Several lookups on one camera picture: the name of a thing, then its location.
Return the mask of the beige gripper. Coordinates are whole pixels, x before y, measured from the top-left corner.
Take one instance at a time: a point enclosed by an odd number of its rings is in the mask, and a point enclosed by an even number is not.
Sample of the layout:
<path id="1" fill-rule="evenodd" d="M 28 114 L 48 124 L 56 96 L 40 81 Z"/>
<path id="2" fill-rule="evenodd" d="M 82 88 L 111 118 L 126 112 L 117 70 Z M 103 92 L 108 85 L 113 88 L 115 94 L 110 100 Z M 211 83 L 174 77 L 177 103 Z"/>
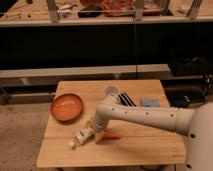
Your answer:
<path id="1" fill-rule="evenodd" d="M 89 129 L 89 132 L 93 135 L 94 141 L 96 143 L 98 143 L 103 138 L 103 135 L 104 135 L 103 131 L 95 132 L 91 125 L 88 126 L 88 129 Z"/>

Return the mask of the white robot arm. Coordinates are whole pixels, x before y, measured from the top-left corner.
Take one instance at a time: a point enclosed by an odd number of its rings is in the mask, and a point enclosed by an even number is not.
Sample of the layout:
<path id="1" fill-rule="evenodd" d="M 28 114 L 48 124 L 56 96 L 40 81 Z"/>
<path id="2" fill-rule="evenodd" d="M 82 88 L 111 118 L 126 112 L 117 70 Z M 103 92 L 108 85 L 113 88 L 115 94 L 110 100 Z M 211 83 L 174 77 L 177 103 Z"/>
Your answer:
<path id="1" fill-rule="evenodd" d="M 98 103 L 91 119 L 95 139 L 111 120 L 122 120 L 188 137 L 186 171 L 213 171 L 213 103 L 197 109 L 124 106 L 116 94 Z"/>

